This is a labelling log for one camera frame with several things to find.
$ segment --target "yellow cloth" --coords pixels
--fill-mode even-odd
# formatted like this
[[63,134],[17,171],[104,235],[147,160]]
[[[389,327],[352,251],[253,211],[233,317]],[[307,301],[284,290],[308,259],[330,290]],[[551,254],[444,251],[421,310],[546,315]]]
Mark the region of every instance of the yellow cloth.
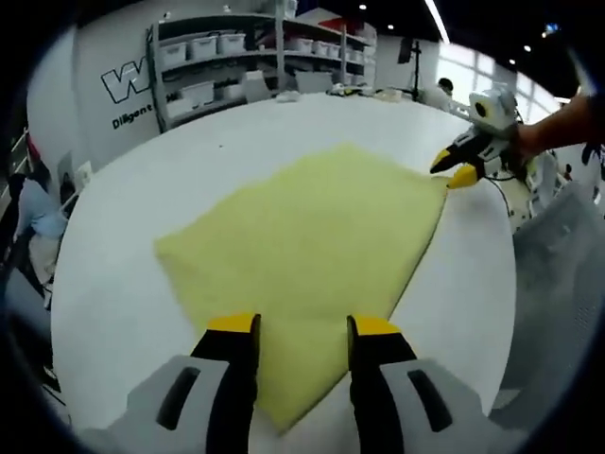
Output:
[[262,315],[257,405],[284,431],[347,371],[346,316],[389,317],[445,186],[343,145],[235,191],[156,253],[200,335],[217,316]]

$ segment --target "robotic arm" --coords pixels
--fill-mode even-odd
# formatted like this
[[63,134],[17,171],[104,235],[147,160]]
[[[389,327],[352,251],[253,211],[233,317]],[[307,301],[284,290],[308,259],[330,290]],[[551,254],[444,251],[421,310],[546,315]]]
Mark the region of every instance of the robotic arm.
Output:
[[[396,326],[347,322],[361,454],[505,454],[525,438],[491,422],[436,362],[417,359]],[[254,314],[212,320],[190,357],[172,358],[129,394],[119,419],[80,437],[99,454],[248,453],[259,329]]]

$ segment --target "person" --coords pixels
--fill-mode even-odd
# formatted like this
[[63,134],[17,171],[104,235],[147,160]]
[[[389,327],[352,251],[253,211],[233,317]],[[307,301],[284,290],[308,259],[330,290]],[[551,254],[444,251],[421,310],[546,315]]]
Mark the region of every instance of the person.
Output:
[[529,160],[552,148],[605,143],[605,94],[577,95],[533,125],[519,125],[515,150]]
[[34,236],[29,241],[29,258],[36,277],[45,287],[51,281],[57,265],[61,237],[67,226],[59,203],[43,190],[39,183],[23,174],[9,177],[9,193],[17,201],[18,220],[14,241],[31,227]]
[[453,92],[454,84],[452,81],[447,78],[441,78],[436,86],[423,90],[421,102],[427,106],[434,107],[435,109],[449,112],[451,109]]

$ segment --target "white round table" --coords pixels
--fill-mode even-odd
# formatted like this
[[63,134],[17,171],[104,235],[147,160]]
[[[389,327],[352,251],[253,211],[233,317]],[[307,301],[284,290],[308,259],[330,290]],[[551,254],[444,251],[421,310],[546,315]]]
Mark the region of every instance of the white round table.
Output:
[[[55,277],[54,365],[75,428],[103,428],[127,395],[198,338],[153,252],[154,239],[243,184],[352,142],[427,173],[468,124],[411,102],[326,95],[258,102],[163,134],[115,160],[82,193]],[[487,414],[507,363],[515,267],[505,203],[488,182],[450,192],[391,321],[417,353],[475,390]],[[349,377],[281,438],[256,411],[251,453],[358,450]]]

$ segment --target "wall logo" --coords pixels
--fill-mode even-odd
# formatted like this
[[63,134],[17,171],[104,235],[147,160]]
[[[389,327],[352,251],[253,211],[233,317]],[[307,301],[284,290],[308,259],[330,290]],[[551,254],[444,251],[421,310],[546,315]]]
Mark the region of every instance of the wall logo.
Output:
[[147,58],[142,57],[138,63],[124,63],[119,70],[113,69],[101,75],[101,81],[114,104],[126,101],[133,94],[143,93],[150,88]]
[[123,113],[118,118],[114,118],[112,120],[113,128],[115,130],[117,130],[120,126],[129,125],[138,117],[146,114],[147,112],[151,112],[151,111],[153,111],[153,107],[151,106],[151,104],[147,104],[145,107],[142,107],[141,109],[137,109],[134,112]]

